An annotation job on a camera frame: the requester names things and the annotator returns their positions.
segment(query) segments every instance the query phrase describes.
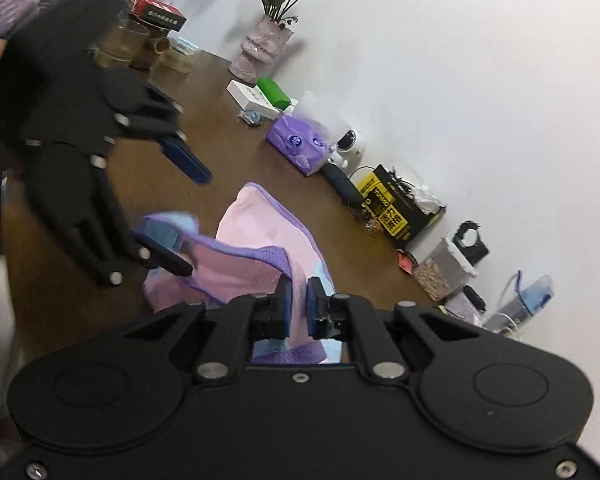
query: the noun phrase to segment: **red box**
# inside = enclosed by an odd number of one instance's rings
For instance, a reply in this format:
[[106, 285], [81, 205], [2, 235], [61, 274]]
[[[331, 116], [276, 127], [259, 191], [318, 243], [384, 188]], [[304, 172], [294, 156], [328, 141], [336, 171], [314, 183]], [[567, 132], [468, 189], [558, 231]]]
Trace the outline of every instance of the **red box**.
[[157, 27], [180, 30], [187, 19], [178, 9], [157, 0], [136, 0], [131, 13]]

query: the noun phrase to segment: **brown table top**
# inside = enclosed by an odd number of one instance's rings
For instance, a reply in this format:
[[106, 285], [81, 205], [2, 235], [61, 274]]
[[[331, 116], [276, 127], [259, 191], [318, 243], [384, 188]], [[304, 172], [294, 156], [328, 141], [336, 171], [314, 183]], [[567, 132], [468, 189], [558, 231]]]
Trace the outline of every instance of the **brown table top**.
[[[251, 128], [237, 117], [226, 91], [228, 62], [201, 53], [189, 75], [156, 67], [151, 81], [180, 102], [182, 129], [193, 152], [214, 174], [197, 186], [152, 142], [120, 140], [107, 171], [130, 225], [159, 210], [186, 210], [202, 234], [218, 222], [247, 182], [257, 182], [307, 226], [327, 261], [336, 290], [369, 298], [376, 308], [395, 301], [426, 302], [397, 265], [383, 234], [364, 230], [321, 174], [302, 175], [266, 140], [267, 125]], [[144, 269], [122, 285], [100, 288], [69, 260], [29, 213], [20, 183], [10, 180], [2, 232], [18, 333], [29, 356], [64, 348], [149, 312], [142, 296]]]

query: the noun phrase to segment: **screw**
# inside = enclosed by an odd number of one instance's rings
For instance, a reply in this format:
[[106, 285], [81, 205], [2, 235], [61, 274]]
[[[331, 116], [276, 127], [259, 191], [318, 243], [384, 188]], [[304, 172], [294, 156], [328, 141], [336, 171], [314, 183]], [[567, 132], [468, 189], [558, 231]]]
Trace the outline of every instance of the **screw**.
[[374, 366], [374, 373], [381, 379], [397, 379], [402, 377], [407, 370], [400, 363], [385, 361]]
[[92, 166], [104, 170], [107, 167], [107, 160], [98, 155], [91, 155], [90, 162]]
[[229, 374], [229, 367], [222, 363], [202, 363], [198, 367], [198, 374], [205, 379], [222, 379]]
[[31, 480], [44, 480], [46, 478], [46, 469], [42, 464], [31, 462], [24, 471]]
[[120, 283], [122, 283], [122, 274], [120, 274], [117, 271], [112, 272], [109, 275], [109, 281], [111, 282], [111, 285], [119, 285]]
[[113, 118], [116, 120], [117, 123], [122, 124], [123, 126], [129, 126], [131, 124], [129, 118], [124, 116], [123, 114], [113, 114]]
[[558, 478], [571, 478], [576, 474], [578, 466], [572, 460], [565, 460], [560, 462], [558, 467], [555, 468], [555, 475]]
[[291, 378], [294, 380], [295, 383], [303, 384], [308, 383], [311, 377], [309, 377], [307, 374], [293, 374]]

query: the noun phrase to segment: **green object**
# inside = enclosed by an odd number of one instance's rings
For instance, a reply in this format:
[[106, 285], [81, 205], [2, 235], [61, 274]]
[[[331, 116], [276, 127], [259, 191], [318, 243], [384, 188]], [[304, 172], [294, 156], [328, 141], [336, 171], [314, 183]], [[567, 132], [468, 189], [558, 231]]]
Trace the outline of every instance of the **green object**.
[[261, 77], [256, 81], [256, 85], [265, 97], [269, 100], [269, 102], [274, 105], [276, 108], [280, 110], [286, 110], [286, 108], [291, 104], [291, 99], [286, 96], [286, 94], [280, 89], [273, 79], [269, 79], [267, 77]]

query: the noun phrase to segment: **vase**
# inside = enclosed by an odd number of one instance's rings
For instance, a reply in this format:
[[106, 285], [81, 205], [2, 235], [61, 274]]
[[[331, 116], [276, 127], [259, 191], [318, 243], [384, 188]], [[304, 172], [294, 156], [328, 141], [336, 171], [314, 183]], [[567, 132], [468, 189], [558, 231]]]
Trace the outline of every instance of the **vase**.
[[274, 62], [293, 31], [280, 28], [269, 16], [264, 16], [240, 44], [242, 53], [229, 66], [229, 72], [245, 83], [255, 84], [264, 65]]

